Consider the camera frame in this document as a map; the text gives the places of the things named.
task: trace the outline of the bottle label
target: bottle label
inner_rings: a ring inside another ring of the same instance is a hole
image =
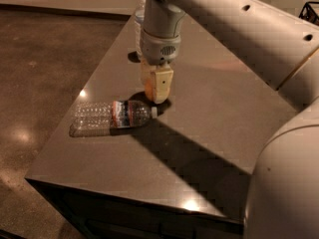
[[[130,102],[113,101],[112,119],[116,128],[130,127]]]
[[[139,10],[136,11],[136,22],[138,22],[140,25],[143,23],[144,21],[144,10]]]

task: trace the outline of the polished floor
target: polished floor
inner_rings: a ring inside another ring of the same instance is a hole
[[[83,238],[24,176],[125,23],[0,9],[0,232]]]

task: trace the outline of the table top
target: table top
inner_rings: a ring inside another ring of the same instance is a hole
[[[188,16],[181,34],[161,116],[72,138],[70,107],[26,178],[241,220],[257,157],[295,110]],[[143,99],[134,50],[131,19],[73,106]]]

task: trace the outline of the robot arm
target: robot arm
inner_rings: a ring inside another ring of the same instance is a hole
[[[168,56],[160,51],[178,43],[172,39],[178,39],[179,31],[172,29],[179,29],[180,18],[156,21],[159,10],[172,5],[189,14],[297,110],[307,108],[260,153],[247,199],[245,238],[319,238],[318,27],[257,0],[152,0],[146,8],[142,49],[154,67],[168,65],[177,54],[178,45],[169,48]],[[152,37],[161,43],[149,41]]]
[[[149,64],[176,57],[183,11],[298,110],[319,96],[318,28],[258,0],[148,0],[141,46]]]

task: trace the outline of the gray table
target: gray table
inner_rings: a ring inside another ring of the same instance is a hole
[[[75,104],[142,99],[134,50],[131,19]],[[189,17],[171,66],[158,119],[71,138],[70,108],[26,175],[87,237],[240,238],[258,154],[295,111]]]

